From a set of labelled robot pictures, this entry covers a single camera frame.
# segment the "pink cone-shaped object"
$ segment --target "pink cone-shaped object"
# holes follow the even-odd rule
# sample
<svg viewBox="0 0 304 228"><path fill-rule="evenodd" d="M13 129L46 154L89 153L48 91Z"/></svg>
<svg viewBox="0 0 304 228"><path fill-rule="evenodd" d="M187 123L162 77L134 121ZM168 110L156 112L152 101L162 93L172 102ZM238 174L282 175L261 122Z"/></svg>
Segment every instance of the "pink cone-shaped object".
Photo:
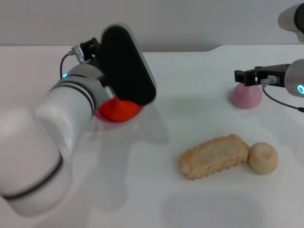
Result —
<svg viewBox="0 0 304 228"><path fill-rule="evenodd" d="M233 103L240 108L254 108L262 101L262 91L259 86L244 86L238 84L231 95Z"/></svg>

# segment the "biscuit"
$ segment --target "biscuit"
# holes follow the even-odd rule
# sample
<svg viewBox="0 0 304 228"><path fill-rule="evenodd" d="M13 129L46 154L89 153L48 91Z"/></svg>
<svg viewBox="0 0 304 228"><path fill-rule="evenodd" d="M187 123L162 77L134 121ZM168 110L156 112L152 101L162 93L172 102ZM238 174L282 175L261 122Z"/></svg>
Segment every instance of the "biscuit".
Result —
<svg viewBox="0 0 304 228"><path fill-rule="evenodd" d="M202 178L245 163L248 149L249 146L236 134L215 138L182 154L179 169L189 179Z"/></svg>

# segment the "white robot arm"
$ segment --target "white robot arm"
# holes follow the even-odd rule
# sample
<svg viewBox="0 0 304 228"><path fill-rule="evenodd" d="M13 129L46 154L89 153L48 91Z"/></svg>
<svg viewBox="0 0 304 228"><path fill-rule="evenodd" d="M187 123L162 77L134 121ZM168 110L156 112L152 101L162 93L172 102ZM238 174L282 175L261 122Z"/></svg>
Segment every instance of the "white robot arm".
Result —
<svg viewBox="0 0 304 228"><path fill-rule="evenodd" d="M299 41L304 42L304 3L283 11L279 16L278 24L282 29L296 33ZM303 72L304 59L298 59L292 64L256 66L255 69L248 71L236 70L235 81L245 86L262 84L263 91L268 97L264 90L266 85L285 87L291 95L304 97ZM300 107L298 110L304 112L304 108Z"/></svg>
<svg viewBox="0 0 304 228"><path fill-rule="evenodd" d="M113 25L76 47L79 65L48 92L35 110L0 114L0 194L21 215L33 216L56 205L71 182L71 159L82 131L110 96L147 105L155 81L131 31Z"/></svg>

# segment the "white table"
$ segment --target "white table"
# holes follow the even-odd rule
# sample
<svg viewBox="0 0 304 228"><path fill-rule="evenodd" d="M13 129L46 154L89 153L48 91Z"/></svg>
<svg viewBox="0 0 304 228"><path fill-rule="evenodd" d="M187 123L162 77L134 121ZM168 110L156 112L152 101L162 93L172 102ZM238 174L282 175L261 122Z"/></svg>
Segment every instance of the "white table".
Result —
<svg viewBox="0 0 304 228"><path fill-rule="evenodd" d="M0 47L0 107L34 107L58 80L69 47ZM47 214L23 218L0 200L2 228L302 228L304 114L267 97L252 110L235 108L234 70L291 63L304 46L222 46L209 52L145 53L157 98L124 124L93 119L73 163L73 186ZM76 64L67 59L65 70ZM304 106L283 88L280 101ZM187 148L230 133L278 152L267 176L248 166L190 181L176 159Z"/></svg>

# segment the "white surface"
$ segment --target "white surface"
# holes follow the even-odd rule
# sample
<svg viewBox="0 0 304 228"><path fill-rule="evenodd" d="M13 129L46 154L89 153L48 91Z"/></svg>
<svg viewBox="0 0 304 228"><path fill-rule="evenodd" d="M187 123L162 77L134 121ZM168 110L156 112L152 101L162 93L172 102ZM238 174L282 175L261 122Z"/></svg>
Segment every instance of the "white surface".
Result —
<svg viewBox="0 0 304 228"><path fill-rule="evenodd" d="M58 80L68 49L1 47L1 108L35 106ZM74 182L65 200L30 219L1 200L1 227L302 228L304 114L267 97L257 108L241 110L231 105L228 94L236 85L234 70L291 63L303 51L304 46L289 45L145 53L157 82L154 104L124 124L93 119L76 151ZM68 58L65 71L74 63ZM266 89L283 102L303 104L283 88ZM249 145L273 145L277 170L258 176L240 165L202 180L180 175L176 159L181 153L229 133Z"/></svg>
<svg viewBox="0 0 304 228"><path fill-rule="evenodd" d="M303 0L1 0L0 45L76 45L128 24L145 51L203 51L228 44L298 43L279 28Z"/></svg>

